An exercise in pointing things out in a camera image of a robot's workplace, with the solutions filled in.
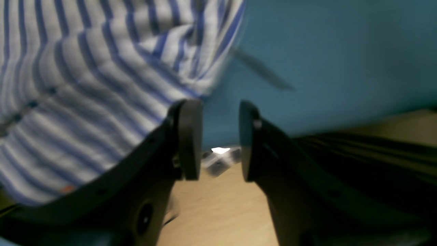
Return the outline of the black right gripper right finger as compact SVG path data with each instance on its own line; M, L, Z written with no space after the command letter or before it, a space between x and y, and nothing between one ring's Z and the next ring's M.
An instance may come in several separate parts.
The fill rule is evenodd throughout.
M239 138L280 246L436 245L436 147L367 132L290 138L249 101Z

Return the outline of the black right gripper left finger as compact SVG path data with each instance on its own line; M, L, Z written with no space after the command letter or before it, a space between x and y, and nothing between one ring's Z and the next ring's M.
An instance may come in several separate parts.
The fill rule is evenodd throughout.
M77 191L1 219L19 246L154 246L173 185L198 180L202 102L175 103L161 126L122 162Z

